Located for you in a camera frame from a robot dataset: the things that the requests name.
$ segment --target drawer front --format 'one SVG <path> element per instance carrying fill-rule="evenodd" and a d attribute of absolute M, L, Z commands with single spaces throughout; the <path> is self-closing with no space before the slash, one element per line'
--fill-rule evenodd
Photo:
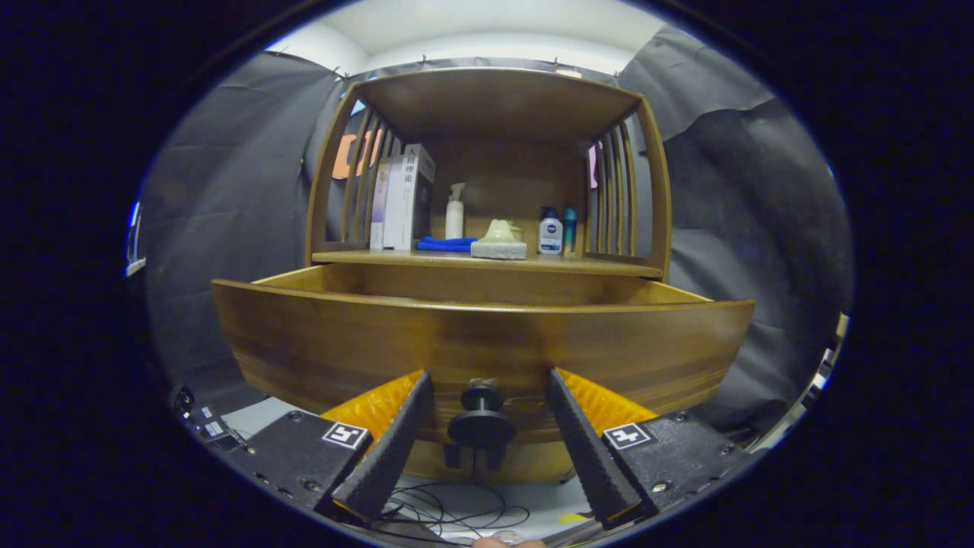
<path fill-rule="evenodd" d="M 301 278 L 287 276 L 275 279 Z M 497 379 L 516 443 L 559 441 L 543 401 L 546 372 L 555 366 L 657 413 L 700 403 L 730 367 L 754 309 L 749 300 L 710 302 L 691 294 L 686 300 L 693 302 L 447 303 L 268 283 L 275 279 L 213 282 L 223 332 L 247 381 L 324 412 L 425 369 L 435 413 L 421 439 L 432 442 L 447 441 L 446 425 L 463 411 L 460 393 L 473 378 Z"/>

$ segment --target orange sign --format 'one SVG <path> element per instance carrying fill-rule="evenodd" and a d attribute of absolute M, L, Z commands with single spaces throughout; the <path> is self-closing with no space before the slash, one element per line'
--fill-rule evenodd
<path fill-rule="evenodd" d="M 348 178 L 349 170 L 349 150 L 352 148 L 352 143 L 355 142 L 356 135 L 344 135 L 342 136 L 341 142 L 338 144 L 338 158 L 335 159 L 335 169 L 331 171 L 332 178 Z M 379 130 L 375 136 L 376 141 L 381 142 L 382 140 L 382 130 Z M 372 143 L 372 132 L 365 132 L 365 136 L 362 137 L 363 143 L 362 148 L 368 150 Z M 356 166 L 356 176 L 362 175 L 362 168 L 365 165 L 365 154 L 359 152 L 361 158 L 358 159 L 358 165 Z M 372 157 L 369 159 L 368 165 L 374 166 L 375 159 L 379 155 L 379 147 L 376 146 L 372 150 Z"/>

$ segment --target wooden cabinet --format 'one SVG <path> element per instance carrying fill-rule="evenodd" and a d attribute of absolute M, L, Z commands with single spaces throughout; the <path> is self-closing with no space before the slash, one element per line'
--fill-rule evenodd
<path fill-rule="evenodd" d="M 370 161 L 336 186 L 339 141 L 357 101 L 365 109 L 350 164 Z M 629 144 L 630 117 L 645 157 Z M 443 235 L 449 185 L 466 182 L 467 234 L 512 219 L 527 260 L 369 250 L 375 167 L 406 142 L 421 142 L 437 163 L 432 236 Z M 649 162 L 650 181 L 636 180 L 635 162 Z M 641 195 L 650 208 L 640 209 Z M 576 256 L 537 255 L 541 206 L 579 212 Z M 665 285 L 669 211 L 662 143 L 641 96 L 528 70 L 402 74 L 354 84 L 334 115 L 311 194 L 308 267 L 253 283 L 214 280 L 213 295 L 247 381 L 309 411 L 430 371 L 435 413 L 407 472 L 457 474 L 439 452 L 446 425 L 473 378 L 495 378 L 518 434 L 493 479 L 554 480 L 571 462 L 543 403 L 549 368 L 675 411 L 716 390 L 747 331 L 753 301 L 714 302 Z M 652 233 L 647 253 L 637 254 L 639 231 Z"/>

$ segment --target white lotion bottle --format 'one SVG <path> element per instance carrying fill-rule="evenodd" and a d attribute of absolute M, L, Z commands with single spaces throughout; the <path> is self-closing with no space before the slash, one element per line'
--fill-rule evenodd
<path fill-rule="evenodd" d="M 464 203 L 460 201 L 460 193 L 464 191 L 465 182 L 450 185 L 450 200 L 446 203 L 446 239 L 464 237 Z"/>
<path fill-rule="evenodd" d="M 554 208 L 544 209 L 544 218 L 538 225 L 538 253 L 561 254 L 561 221 Z"/>

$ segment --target finger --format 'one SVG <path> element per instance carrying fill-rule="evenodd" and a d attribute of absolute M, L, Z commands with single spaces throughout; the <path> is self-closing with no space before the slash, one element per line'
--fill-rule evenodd
<path fill-rule="evenodd" d="M 507 544 L 504 544 L 500 540 L 486 536 L 484 538 L 478 538 L 473 542 L 473 546 L 470 548 L 510 548 Z"/>

